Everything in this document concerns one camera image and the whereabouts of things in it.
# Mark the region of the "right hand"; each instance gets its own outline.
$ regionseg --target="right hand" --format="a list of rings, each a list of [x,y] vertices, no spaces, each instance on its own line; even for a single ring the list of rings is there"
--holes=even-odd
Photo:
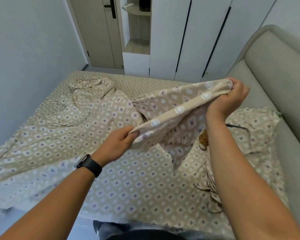
[[[228,116],[242,104],[248,96],[250,88],[241,81],[227,77],[233,83],[232,90],[228,94],[220,95],[208,107],[206,120],[225,122]]]

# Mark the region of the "shelf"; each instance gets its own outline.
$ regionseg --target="shelf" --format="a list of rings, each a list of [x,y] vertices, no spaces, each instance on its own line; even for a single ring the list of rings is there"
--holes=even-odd
[[[150,40],[130,39],[123,52],[150,55]]]
[[[151,16],[151,12],[142,12],[139,10],[139,6],[134,4],[130,7],[122,7],[123,10],[127,11],[130,14],[133,15],[139,15],[139,16]]]

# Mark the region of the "black door handle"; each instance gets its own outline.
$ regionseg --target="black door handle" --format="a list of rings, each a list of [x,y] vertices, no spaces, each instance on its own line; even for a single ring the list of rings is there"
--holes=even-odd
[[[116,9],[115,9],[115,1],[110,0],[110,5],[104,5],[105,8],[111,8],[112,18],[116,19]]]

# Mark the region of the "smartwatch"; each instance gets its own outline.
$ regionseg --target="smartwatch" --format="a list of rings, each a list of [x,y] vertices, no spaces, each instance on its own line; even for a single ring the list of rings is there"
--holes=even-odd
[[[84,157],[80,158],[75,167],[85,167],[89,169],[96,176],[96,178],[102,172],[102,167],[91,158],[90,154],[86,154]]]

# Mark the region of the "left hand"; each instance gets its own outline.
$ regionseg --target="left hand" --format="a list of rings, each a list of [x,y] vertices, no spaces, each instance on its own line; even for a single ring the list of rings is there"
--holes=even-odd
[[[91,158],[101,167],[119,159],[139,135],[139,131],[128,135],[132,129],[134,127],[129,125],[111,132],[102,145],[91,155]]]

